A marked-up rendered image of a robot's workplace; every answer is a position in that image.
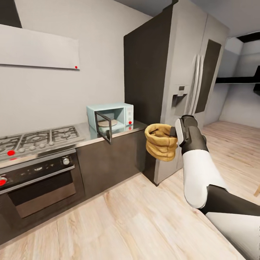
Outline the popcorn bag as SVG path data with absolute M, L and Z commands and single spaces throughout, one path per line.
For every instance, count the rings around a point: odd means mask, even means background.
M 169 162 L 175 157 L 178 138 L 170 136 L 170 125 L 151 124 L 145 130 L 146 150 L 156 159 Z

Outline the microwave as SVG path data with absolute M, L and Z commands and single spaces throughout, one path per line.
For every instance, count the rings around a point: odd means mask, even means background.
M 112 129 L 133 124 L 134 105 L 122 102 L 87 105 L 89 125 L 112 145 Z

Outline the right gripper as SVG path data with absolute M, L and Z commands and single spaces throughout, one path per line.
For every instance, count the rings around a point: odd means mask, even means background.
M 176 136 L 177 137 L 177 133 L 176 133 L 176 128 L 175 127 L 171 127 L 170 128 L 170 136 Z

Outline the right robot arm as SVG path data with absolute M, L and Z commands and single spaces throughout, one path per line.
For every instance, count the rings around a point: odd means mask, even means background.
M 182 148 L 187 203 L 210 220 L 246 260 L 260 260 L 260 206 L 230 193 L 193 115 L 178 118 L 170 136 Z

